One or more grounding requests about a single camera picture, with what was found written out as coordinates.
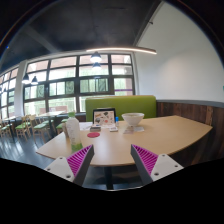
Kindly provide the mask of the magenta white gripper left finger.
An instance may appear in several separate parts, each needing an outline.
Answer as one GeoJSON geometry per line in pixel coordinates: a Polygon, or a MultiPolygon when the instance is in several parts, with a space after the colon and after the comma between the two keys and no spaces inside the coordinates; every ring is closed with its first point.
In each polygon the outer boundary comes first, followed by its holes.
{"type": "Polygon", "coordinates": [[[94,146],[89,145],[68,157],[58,157],[45,171],[82,186],[93,156],[94,146]]]}

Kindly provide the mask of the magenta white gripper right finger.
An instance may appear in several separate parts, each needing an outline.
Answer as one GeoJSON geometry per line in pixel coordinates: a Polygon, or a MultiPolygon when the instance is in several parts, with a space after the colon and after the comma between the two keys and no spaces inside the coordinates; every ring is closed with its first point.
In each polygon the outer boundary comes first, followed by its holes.
{"type": "Polygon", "coordinates": [[[157,155],[137,145],[131,145],[131,155],[144,185],[182,169],[182,166],[167,154],[157,155]]]}

